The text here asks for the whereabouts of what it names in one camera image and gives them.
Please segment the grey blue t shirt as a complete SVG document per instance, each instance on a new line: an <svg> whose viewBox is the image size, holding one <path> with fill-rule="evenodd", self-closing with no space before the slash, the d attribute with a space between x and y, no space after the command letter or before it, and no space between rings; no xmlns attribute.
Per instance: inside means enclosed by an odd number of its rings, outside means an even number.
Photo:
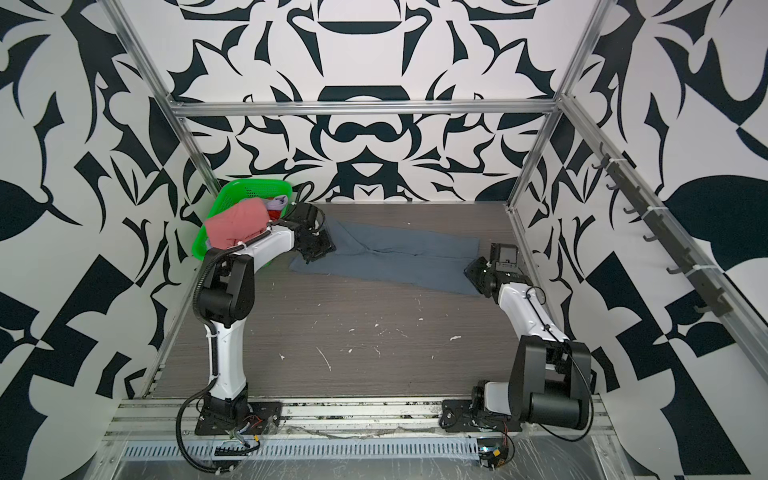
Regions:
<svg viewBox="0 0 768 480"><path fill-rule="evenodd" d="M478 294L464 274L465 268L478 258L480 241L477 238L340 222L333 218L326 222L325 230L336 250L311 263L296 257L290 264L293 272Z"/></svg>

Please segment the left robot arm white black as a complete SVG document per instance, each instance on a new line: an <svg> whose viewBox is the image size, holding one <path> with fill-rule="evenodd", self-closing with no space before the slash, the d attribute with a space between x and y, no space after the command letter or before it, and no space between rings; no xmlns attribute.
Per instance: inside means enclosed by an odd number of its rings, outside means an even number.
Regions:
<svg viewBox="0 0 768 480"><path fill-rule="evenodd" d="M202 415L230 429L250 416L244 373L245 322L255 305L255 274L275 258L297 252L307 263L335 250L325 213L297 203L278 218L265 202L246 199L205 223L210 248L193 291L195 318L209 345L209 380L198 395Z"/></svg>

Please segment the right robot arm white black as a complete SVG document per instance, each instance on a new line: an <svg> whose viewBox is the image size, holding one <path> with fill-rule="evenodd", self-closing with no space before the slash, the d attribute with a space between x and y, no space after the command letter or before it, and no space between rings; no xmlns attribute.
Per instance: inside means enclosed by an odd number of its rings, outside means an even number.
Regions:
<svg viewBox="0 0 768 480"><path fill-rule="evenodd" d="M551 319L546 294L523 272L518 253L513 244L493 243L488 256L465 269L476 290L494 301L518 335L509 380L478 383L470 411L478 420L560 427L584 437L594 422L592 355Z"/></svg>

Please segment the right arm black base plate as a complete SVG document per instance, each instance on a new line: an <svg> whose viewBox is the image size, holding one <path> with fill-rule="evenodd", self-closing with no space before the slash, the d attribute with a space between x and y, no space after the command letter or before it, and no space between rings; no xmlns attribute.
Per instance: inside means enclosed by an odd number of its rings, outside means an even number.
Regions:
<svg viewBox="0 0 768 480"><path fill-rule="evenodd" d="M476 407L471 400L458 399L447 399L441 402L438 425L449 433L522 431L520 423L510 416L483 410Z"/></svg>

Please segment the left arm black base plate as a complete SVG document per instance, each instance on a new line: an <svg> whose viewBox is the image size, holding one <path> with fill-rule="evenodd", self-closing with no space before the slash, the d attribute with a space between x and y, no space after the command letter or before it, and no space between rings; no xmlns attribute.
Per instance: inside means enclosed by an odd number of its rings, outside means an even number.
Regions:
<svg viewBox="0 0 768 480"><path fill-rule="evenodd" d="M237 431L242 435L258 435L281 420L281 402L249 402L236 407L203 406L194 429L197 436L225 435Z"/></svg>

